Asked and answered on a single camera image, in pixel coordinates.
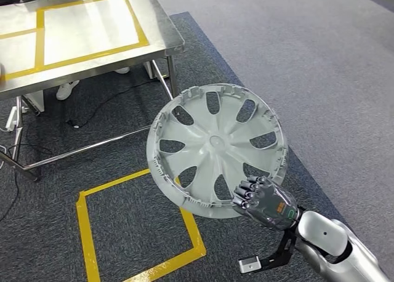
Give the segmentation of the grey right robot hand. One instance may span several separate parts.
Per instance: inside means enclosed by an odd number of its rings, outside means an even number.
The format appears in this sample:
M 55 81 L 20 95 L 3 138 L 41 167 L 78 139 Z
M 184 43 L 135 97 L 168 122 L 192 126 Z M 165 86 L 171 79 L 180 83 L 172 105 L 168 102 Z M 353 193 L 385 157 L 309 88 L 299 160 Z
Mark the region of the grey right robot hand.
M 267 177 L 249 176 L 233 192 L 232 208 L 265 227 L 287 230 L 301 216 L 290 192 Z

